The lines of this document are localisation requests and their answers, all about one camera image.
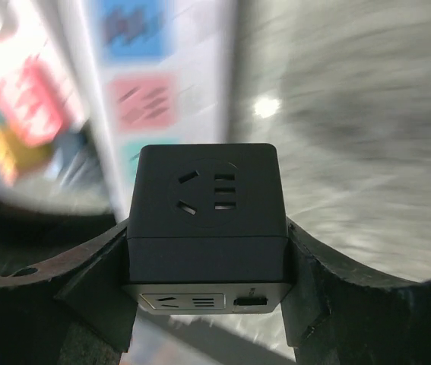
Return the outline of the yellow usb charger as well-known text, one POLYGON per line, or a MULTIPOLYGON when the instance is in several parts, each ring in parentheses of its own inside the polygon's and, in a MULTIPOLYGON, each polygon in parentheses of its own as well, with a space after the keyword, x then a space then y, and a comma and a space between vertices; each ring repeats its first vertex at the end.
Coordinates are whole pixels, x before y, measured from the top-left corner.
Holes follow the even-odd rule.
POLYGON ((49 145, 30 147, 5 126, 0 126, 0 177, 12 186, 24 175, 43 166, 51 158, 49 145))

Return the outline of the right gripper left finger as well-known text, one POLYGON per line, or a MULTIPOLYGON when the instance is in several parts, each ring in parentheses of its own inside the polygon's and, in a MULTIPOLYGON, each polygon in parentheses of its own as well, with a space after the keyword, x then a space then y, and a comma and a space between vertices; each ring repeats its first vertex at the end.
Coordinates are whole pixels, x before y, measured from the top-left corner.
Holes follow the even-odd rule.
POLYGON ((0 364, 118 364, 137 304, 122 289, 127 223, 0 276, 0 364))

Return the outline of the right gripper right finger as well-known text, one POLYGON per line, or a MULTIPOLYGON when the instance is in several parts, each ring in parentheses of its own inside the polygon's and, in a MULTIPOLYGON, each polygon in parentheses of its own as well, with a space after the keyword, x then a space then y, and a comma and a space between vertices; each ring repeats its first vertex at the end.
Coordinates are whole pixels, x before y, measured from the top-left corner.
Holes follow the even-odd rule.
POLYGON ((294 285, 281 303, 298 364, 431 364, 431 280, 370 268, 288 223, 294 285))

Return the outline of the long white power strip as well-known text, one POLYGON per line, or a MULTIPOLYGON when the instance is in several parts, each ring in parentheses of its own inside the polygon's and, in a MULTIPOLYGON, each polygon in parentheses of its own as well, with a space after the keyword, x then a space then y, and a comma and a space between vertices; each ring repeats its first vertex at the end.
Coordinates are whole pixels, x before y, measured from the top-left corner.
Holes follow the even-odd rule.
POLYGON ((227 138, 235 1, 82 1, 90 125, 117 219, 148 144, 227 138))

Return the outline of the black cube socket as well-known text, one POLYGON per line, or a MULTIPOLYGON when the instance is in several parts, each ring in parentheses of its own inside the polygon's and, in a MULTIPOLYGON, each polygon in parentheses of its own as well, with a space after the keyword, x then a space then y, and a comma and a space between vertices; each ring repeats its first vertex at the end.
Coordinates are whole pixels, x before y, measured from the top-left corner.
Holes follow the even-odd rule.
POLYGON ((148 312, 272 312, 291 281, 276 148, 143 147, 126 239, 123 287, 148 312))

